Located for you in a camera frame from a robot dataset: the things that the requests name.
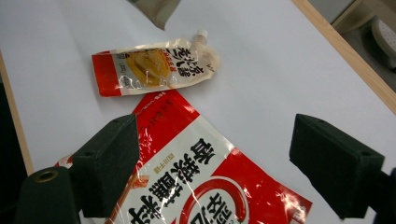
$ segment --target screw hole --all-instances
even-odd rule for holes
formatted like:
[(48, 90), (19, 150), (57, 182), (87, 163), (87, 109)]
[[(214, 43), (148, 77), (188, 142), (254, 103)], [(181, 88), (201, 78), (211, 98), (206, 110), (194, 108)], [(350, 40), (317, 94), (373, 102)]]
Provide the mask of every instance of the screw hole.
[(37, 183), (45, 183), (58, 176), (57, 171), (47, 171), (35, 177), (35, 182)]

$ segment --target gray floor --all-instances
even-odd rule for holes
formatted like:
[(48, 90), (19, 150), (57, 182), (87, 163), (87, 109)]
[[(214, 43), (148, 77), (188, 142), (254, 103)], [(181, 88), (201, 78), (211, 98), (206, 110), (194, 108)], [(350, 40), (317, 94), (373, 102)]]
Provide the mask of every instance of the gray floor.
[(368, 21), (359, 29), (347, 32), (342, 37), (396, 92), (396, 69), (391, 66), (390, 58), (375, 43), (371, 32), (372, 23), (373, 21)]

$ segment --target table edge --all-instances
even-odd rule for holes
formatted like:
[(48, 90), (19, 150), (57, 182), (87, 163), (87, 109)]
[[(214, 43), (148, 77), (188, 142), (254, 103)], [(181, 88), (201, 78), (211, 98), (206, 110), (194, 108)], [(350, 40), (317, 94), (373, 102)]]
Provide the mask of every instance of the table edge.
[(378, 73), (345, 41), (340, 34), (323, 18), (308, 0), (291, 0), (309, 21), (337, 50), (361, 79), (374, 91), (381, 101), (396, 115), (396, 92)]
[(4, 63), (3, 54), (1, 53), (1, 50), (0, 50), (0, 73), (1, 73), (1, 78), (3, 80), (4, 89), (6, 91), (9, 110), (11, 111), (12, 121), (14, 122), (15, 132), (17, 133), (18, 142), (20, 143), (21, 154), (25, 165), (26, 173), (30, 175), (34, 172), (32, 158), (30, 156), (30, 152), (26, 143), (23, 128), (21, 125), (20, 115), (18, 113), (17, 105), (15, 103), (14, 95), (12, 93), (11, 84), (9, 82), (6, 65)]

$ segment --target plastic wrapper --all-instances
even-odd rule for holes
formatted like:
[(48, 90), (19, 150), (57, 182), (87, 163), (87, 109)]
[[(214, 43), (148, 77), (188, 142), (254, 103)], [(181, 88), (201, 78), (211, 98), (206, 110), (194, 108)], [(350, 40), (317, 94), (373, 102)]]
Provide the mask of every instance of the plastic wrapper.
[(312, 203), (267, 175), (176, 90), (147, 94), (133, 113), (140, 159), (111, 217), (95, 223), (305, 223)]
[(93, 69), (102, 96), (142, 94), (195, 85), (210, 79), (219, 67), (219, 56), (206, 46), (206, 31), (192, 42), (176, 39), (92, 55)]
[(165, 24), (175, 11), (180, 0), (128, 0), (137, 7), (158, 28)]

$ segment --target white table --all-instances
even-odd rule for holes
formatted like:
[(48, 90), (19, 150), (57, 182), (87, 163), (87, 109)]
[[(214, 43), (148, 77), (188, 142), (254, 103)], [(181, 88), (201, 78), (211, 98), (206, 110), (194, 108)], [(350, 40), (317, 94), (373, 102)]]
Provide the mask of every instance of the white table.
[(93, 53), (191, 38), (200, 28), (221, 68), (181, 94), (267, 174), (313, 202), (307, 224), (372, 223), (371, 209), (342, 222), (289, 161), (294, 117), (325, 119), (382, 153), (387, 174), (396, 166), (396, 117), (289, 0), (181, 1), (166, 31), (124, 0), (1, 1), (0, 48), (28, 171), (76, 151), (142, 98), (100, 97)]

